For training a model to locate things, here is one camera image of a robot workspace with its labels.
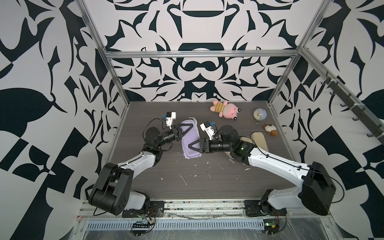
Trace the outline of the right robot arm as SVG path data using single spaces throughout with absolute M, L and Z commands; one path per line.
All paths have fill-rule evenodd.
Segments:
M 307 209 L 326 216 L 334 203 L 338 181 L 322 164 L 298 163 L 269 153 L 254 142 L 242 140 L 232 126 L 221 127 L 219 138 L 199 139 L 189 148 L 201 154 L 228 152 L 234 161 L 264 169 L 294 185 L 283 190 L 268 189 L 259 201 L 245 204 L 249 217 L 284 216 L 287 209 Z

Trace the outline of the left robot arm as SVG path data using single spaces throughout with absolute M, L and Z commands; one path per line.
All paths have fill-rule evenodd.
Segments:
M 131 190 L 134 178 L 160 161 L 164 152 L 162 146 L 180 141 L 193 128 L 193 124 L 186 123 L 173 125 L 162 133 L 155 127 L 149 128 L 137 156 L 119 164 L 104 165 L 89 195 L 89 204 L 115 216 L 124 211 L 146 214 L 150 197 Z

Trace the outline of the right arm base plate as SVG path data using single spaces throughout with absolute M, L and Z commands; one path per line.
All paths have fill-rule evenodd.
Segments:
M 267 201 L 244 200 L 244 205 L 247 217 L 284 217 L 287 215 L 287 210 L 285 208 L 276 210 Z

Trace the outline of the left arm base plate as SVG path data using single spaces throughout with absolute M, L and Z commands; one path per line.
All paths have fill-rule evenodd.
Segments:
M 165 202 L 164 201 L 146 201 L 143 207 L 139 210 L 129 209 L 123 210 L 123 218 L 136 218 L 140 215 L 146 217 L 159 217 L 164 214 Z

